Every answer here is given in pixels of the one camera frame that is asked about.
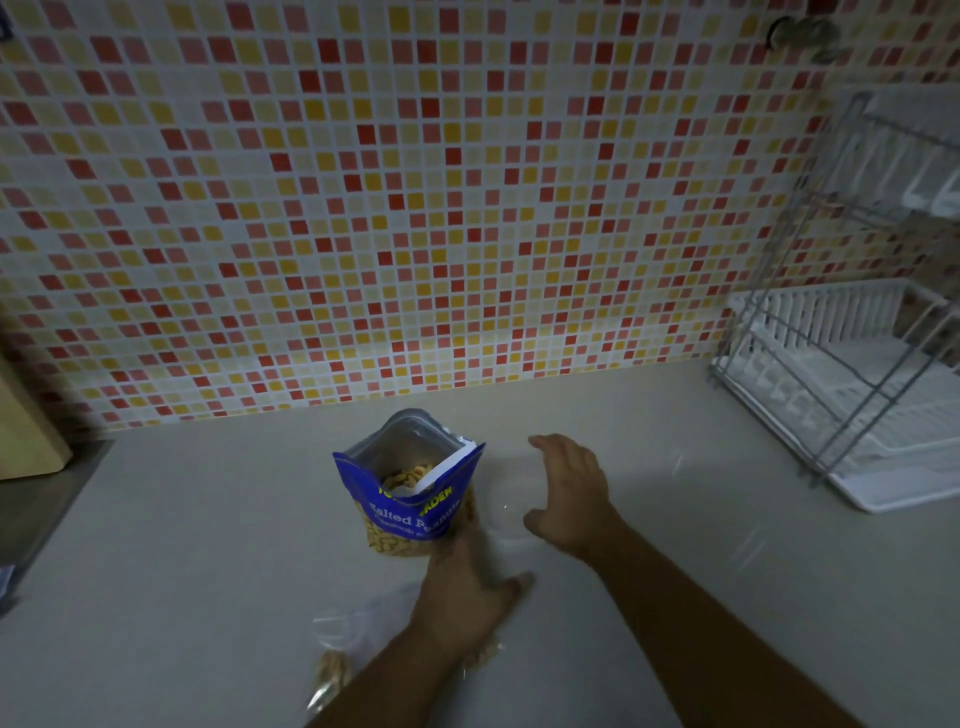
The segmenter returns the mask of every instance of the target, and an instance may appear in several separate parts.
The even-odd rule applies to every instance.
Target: blue peanut package
[[[450,432],[422,409],[404,409],[333,459],[380,553],[429,553],[459,520],[476,518],[470,479],[484,445]]]

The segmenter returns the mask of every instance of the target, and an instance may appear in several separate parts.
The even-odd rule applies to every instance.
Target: forearm
[[[456,666],[427,634],[407,627],[308,728],[420,728]]]
[[[623,521],[585,561],[687,728],[858,725]]]

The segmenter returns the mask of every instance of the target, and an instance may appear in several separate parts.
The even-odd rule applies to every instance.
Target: wall
[[[960,58],[932,0],[843,0],[830,69],[783,0],[4,5],[0,331],[77,433],[706,355],[823,87]]]

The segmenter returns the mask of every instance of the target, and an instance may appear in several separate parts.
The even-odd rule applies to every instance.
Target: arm
[[[686,728],[859,725],[620,518],[590,450],[530,442],[548,495],[524,522],[597,573]]]
[[[530,586],[529,574],[487,589],[474,567],[474,529],[448,537],[430,557],[410,624],[308,728],[419,728],[464,658],[475,653]]]

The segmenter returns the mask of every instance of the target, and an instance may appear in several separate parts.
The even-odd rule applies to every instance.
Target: person's left hand
[[[473,563],[477,536],[476,527],[468,526],[438,545],[410,617],[410,628],[430,639],[451,664],[479,649],[533,584],[527,572],[484,587]]]

